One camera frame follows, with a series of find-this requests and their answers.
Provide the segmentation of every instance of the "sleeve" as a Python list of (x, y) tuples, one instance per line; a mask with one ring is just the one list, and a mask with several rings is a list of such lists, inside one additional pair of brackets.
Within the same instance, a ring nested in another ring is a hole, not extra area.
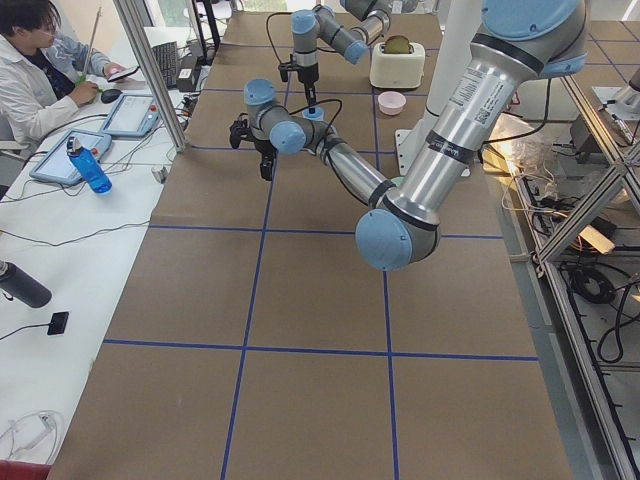
[[(76, 42), (74, 39), (66, 35), (59, 34), (58, 38), (62, 41), (65, 50), (67, 50), (73, 57), (74, 68), (81, 72), (84, 68), (87, 53), (89, 52), (89, 45)], [(109, 57), (94, 48), (91, 60), (89, 61), (89, 69), (87, 73), (104, 77), (104, 66), (109, 62)]]
[(69, 96), (43, 108), (27, 82), (16, 78), (15, 72), (14, 75), (11, 73), (0, 70), (0, 109), (31, 139), (41, 140), (51, 130), (71, 120), (78, 111), (78, 106)]

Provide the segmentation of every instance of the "bowl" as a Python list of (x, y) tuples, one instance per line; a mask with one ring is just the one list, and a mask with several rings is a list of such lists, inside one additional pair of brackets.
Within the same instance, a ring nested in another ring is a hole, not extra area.
[(400, 92), (388, 91), (378, 95), (378, 108), (386, 115), (397, 115), (404, 108), (407, 99)]

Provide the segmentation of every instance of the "man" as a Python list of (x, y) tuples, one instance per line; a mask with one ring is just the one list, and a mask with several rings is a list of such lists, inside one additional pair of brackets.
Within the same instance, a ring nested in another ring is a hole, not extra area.
[(58, 33), (50, 0), (0, 0), (0, 114), (16, 141), (35, 145), (92, 101), (98, 86), (82, 71), (110, 76), (124, 70), (100, 52)]

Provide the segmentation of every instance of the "blue joint cap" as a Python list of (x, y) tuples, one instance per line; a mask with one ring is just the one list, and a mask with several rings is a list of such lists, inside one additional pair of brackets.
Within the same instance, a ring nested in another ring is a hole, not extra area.
[(305, 110), (302, 111), (302, 116), (307, 120), (318, 120), (318, 121), (324, 120), (324, 110), (322, 109), (322, 107), (313, 107), (313, 108), (315, 109), (314, 113), (309, 112), (309, 109), (306, 108)]
[(276, 89), (269, 80), (256, 78), (244, 86), (244, 103), (249, 106), (264, 105), (276, 98)]
[(369, 51), (369, 47), (362, 40), (356, 40), (344, 51), (344, 58), (349, 63), (357, 64), (362, 56)]
[(280, 153), (293, 155), (304, 148), (307, 136), (296, 122), (285, 120), (271, 129), (269, 141)]
[(556, 78), (572, 75), (579, 72), (587, 61), (587, 54), (583, 53), (577, 57), (568, 58), (559, 62), (548, 63), (542, 72), (540, 78)]
[(291, 32), (304, 35), (316, 26), (316, 14), (311, 10), (298, 10), (291, 15)]
[(580, 0), (484, 0), (482, 22), (501, 40), (532, 40), (561, 25), (579, 4)]
[(411, 236), (391, 212), (376, 208), (365, 213), (356, 227), (360, 255), (378, 270), (399, 270), (411, 261)]

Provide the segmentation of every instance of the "black hair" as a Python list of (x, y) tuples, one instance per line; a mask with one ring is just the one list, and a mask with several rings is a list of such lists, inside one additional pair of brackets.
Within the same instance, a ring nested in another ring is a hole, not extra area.
[(51, 0), (0, 0), (0, 34), (12, 37), (14, 27), (55, 29), (60, 13)]

